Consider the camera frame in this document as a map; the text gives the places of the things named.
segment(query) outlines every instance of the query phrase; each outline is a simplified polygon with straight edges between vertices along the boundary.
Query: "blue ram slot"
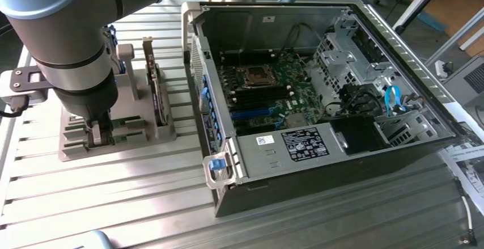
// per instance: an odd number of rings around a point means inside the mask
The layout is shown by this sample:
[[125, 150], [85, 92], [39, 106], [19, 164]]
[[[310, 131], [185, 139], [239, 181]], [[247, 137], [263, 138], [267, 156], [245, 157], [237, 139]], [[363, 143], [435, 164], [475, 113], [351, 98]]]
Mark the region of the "blue ram slot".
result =
[[270, 110], [270, 108], [258, 109], [258, 110], [253, 110], [253, 111], [235, 112], [231, 114], [231, 119], [233, 120], [250, 119], [253, 117], [269, 116], [269, 115], [271, 115], [271, 112], [273, 111]]

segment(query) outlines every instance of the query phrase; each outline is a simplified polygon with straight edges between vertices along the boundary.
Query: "white label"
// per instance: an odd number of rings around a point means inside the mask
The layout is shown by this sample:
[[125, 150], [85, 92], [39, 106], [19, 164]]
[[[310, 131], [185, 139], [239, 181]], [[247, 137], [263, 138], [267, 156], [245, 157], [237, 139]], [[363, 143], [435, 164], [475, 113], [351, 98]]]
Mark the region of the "white label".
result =
[[263, 137], [255, 137], [257, 145], [270, 144], [273, 143], [273, 137], [271, 136], [263, 136]]
[[293, 109], [293, 107], [290, 106], [290, 103], [289, 103], [289, 101], [287, 101], [287, 100], [285, 100], [285, 105], [287, 105], [287, 109], [289, 109], [289, 110], [291, 110], [291, 109]]
[[262, 23], [274, 22], [274, 16], [263, 16]]

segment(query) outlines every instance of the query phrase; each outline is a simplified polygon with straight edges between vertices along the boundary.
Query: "label sticker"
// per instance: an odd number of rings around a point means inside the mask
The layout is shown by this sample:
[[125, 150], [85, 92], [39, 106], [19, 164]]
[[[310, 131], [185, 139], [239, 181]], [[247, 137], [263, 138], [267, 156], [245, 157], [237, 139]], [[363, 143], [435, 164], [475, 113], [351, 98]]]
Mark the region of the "label sticker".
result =
[[281, 134], [293, 161], [329, 155], [315, 127]]
[[255, 137], [257, 145], [270, 144], [273, 143], [273, 137], [271, 136], [262, 136]]
[[263, 16], [262, 17], [262, 23], [274, 22], [274, 16]]
[[287, 101], [287, 100], [285, 100], [285, 105], [287, 106], [287, 109], [289, 109], [289, 110], [291, 110], [291, 109], [293, 109], [293, 107], [290, 106], [290, 103], [289, 103], [289, 101]]

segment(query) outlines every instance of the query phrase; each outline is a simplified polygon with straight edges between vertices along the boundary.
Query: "motherboard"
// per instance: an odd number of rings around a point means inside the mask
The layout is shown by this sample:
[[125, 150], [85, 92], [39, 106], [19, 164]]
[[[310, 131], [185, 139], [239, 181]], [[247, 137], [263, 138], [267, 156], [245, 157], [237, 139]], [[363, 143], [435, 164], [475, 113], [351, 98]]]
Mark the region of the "motherboard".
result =
[[237, 135], [306, 126], [319, 119], [319, 98], [295, 53], [281, 53], [270, 64], [219, 66], [217, 72]]

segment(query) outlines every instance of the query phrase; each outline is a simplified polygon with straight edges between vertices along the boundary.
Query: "slotted metal table surface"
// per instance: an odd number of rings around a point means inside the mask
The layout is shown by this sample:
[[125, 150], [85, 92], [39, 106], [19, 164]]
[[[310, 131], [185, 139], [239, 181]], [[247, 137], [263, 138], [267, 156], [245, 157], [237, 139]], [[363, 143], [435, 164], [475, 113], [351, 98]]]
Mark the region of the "slotted metal table surface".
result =
[[[118, 248], [458, 247], [465, 210], [435, 155], [390, 175], [214, 218], [181, 58], [185, 1], [203, 0], [163, 0], [114, 23], [119, 43], [134, 46], [135, 69], [143, 68], [141, 37], [154, 38], [175, 141], [61, 162], [54, 95], [22, 117], [3, 119], [0, 248], [75, 248], [94, 229]], [[18, 66], [33, 63], [23, 50]], [[473, 206], [471, 213], [482, 239]]]

